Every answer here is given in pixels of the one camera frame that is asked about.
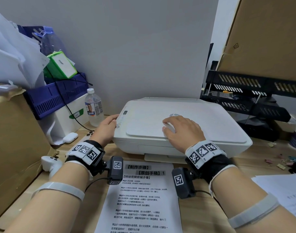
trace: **person's left arm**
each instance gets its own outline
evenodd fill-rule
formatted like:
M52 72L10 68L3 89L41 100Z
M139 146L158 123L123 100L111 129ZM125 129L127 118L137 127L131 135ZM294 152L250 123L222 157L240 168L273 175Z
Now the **person's left arm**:
M116 118L107 117L100 123L90 140L105 147L113 138ZM51 182L65 183L84 192L89 174L82 165L67 162L50 179ZM80 208L81 200L68 193L56 190L41 190L18 217L6 229L7 233L64 233L70 232Z

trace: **white bottle cap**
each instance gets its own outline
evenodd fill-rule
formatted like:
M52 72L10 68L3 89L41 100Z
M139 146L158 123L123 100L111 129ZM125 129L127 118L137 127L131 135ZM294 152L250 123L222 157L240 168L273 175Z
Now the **white bottle cap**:
M88 94L94 94L94 93L95 93L95 91L94 91L93 88L89 88L89 89L88 89Z

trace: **person's left hand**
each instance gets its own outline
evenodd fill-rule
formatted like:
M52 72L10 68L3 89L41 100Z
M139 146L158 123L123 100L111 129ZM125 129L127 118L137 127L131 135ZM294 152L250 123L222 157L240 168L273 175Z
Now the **person's left hand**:
M112 140L116 128L118 114L111 115L102 121L95 129L90 140L97 141L103 148Z

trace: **printer lid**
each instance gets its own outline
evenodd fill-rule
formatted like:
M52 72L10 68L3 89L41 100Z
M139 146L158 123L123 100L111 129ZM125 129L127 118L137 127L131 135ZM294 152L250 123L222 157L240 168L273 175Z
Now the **printer lid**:
M163 119L181 115L200 125L208 140L245 143L247 134L220 105L215 103L133 101L127 135L164 138Z

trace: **printer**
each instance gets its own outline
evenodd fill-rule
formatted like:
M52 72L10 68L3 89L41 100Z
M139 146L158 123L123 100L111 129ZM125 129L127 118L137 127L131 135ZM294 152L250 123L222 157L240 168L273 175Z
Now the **printer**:
M171 124L162 120L178 115L199 124L206 139L217 144L228 157L252 145L250 137L221 105L200 99L151 97L127 102L117 118L113 141L126 153L145 155L146 161L185 163L186 156L162 132L163 126L175 132Z

